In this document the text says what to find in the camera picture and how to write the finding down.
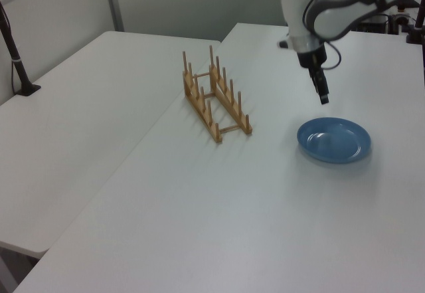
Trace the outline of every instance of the black cable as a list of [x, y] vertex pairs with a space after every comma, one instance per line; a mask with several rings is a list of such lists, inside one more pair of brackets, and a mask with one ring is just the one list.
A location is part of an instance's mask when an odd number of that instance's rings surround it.
[[11, 29], [11, 22], [9, 22], [9, 18], [8, 18], [8, 16], [7, 16], [7, 14], [6, 14], [6, 11], [5, 11], [5, 9], [3, 8], [3, 5], [0, 3], [0, 8], [1, 8], [1, 12], [3, 13], [3, 15], [5, 16], [5, 18], [6, 18], [6, 22], [7, 22], [7, 27], [9, 28], [9, 30]]
[[13, 70], [14, 70], [14, 68], [13, 68], [13, 62], [12, 62], [12, 92], [13, 92], [14, 95], [16, 95], [15, 85], [13, 84]]
[[337, 47], [334, 44], [331, 44], [330, 42], [325, 42], [325, 43], [327, 43], [330, 47], [332, 47], [335, 50], [335, 52], [337, 52], [337, 54], [338, 54], [338, 63], [335, 66], [332, 66], [332, 67], [322, 67], [321, 69], [323, 69], [323, 70], [333, 70], [333, 69], [337, 68], [341, 64], [341, 62], [343, 60], [343, 56], [341, 55], [341, 52], [339, 51], [339, 49], [337, 49]]
[[324, 43], [327, 43], [330, 47], [332, 47], [334, 50], [335, 50], [335, 52], [337, 52], [337, 54], [338, 54], [338, 63], [335, 65], [335, 66], [332, 66], [332, 67], [322, 67], [322, 69], [323, 70], [332, 70], [332, 69], [335, 69], [335, 68], [337, 68], [340, 64], [341, 64], [341, 62], [342, 62], [342, 60], [343, 60], [343, 57], [342, 57], [342, 55], [341, 55], [341, 52], [337, 49], [337, 47], [334, 45], [334, 44], [331, 44], [331, 42], [329, 42], [329, 41], [325, 41], [324, 39], [322, 39], [315, 31], [312, 31], [312, 30], [310, 30], [308, 27], [307, 27], [307, 24], [305, 23], [305, 16], [307, 15], [307, 11], [308, 11], [308, 9], [309, 9], [309, 7], [310, 7], [310, 5], [314, 2], [315, 0], [310, 0], [310, 2], [307, 4], [307, 6], [305, 7], [305, 10], [304, 10], [304, 13], [303, 13], [303, 18], [302, 18], [302, 21], [303, 21], [303, 25], [304, 25], [304, 27], [305, 27], [305, 29], [307, 29], [311, 34], [313, 34], [314, 36], [316, 36], [321, 42], [324, 42]]

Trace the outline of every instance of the wooden dowel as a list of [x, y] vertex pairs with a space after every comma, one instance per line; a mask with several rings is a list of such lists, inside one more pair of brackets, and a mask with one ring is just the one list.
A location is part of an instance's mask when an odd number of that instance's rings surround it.
[[218, 140], [218, 138], [220, 137], [220, 129], [218, 128], [218, 122], [215, 123], [215, 135]]
[[230, 95], [232, 96], [230, 103], [234, 104], [233, 79], [230, 79]]
[[186, 52], [183, 52], [183, 63], [185, 64], [185, 74], [187, 74]]
[[210, 59], [211, 59], [211, 66], [214, 66], [214, 57], [213, 57], [213, 46], [210, 45]]
[[242, 116], [242, 95], [238, 92], [238, 108], [239, 108], [239, 117]]
[[209, 74], [210, 74], [209, 72], [204, 72], [203, 74], [199, 74], [198, 77], [208, 76]]
[[198, 75], [195, 75], [195, 92], [197, 93], [196, 98], [199, 98], [199, 87], [198, 87]]
[[223, 128], [223, 129], [220, 129], [220, 133], [221, 134], [224, 134], [224, 133], [226, 133], [226, 132], [231, 132], [231, 131], [233, 131], [233, 130], [236, 130], [236, 129], [239, 129], [240, 127], [239, 127], [239, 125], [234, 125], [234, 126], [230, 126], [230, 127], [225, 127], [225, 128]]
[[205, 112], [205, 97], [204, 97], [204, 88], [201, 87], [201, 100], [202, 100], [202, 112]]
[[208, 120], [208, 123], [211, 126], [211, 124], [213, 123], [213, 115], [211, 114], [211, 102], [210, 101], [208, 101], [208, 117], [210, 118]]
[[226, 77], [226, 69], [223, 67], [223, 80], [224, 80], [224, 94], [227, 92], [227, 77]]
[[220, 78], [221, 78], [221, 75], [220, 75], [220, 61], [219, 61], [219, 59], [218, 59], [218, 56], [215, 56], [215, 60], [216, 60], [216, 63], [217, 63], [217, 76], [218, 76], [218, 79], [217, 80], [220, 80]]
[[214, 97], [214, 96], [215, 96], [214, 92], [209, 92], [208, 94], [204, 95], [204, 98], [207, 99], [207, 98], [211, 98], [211, 97]]

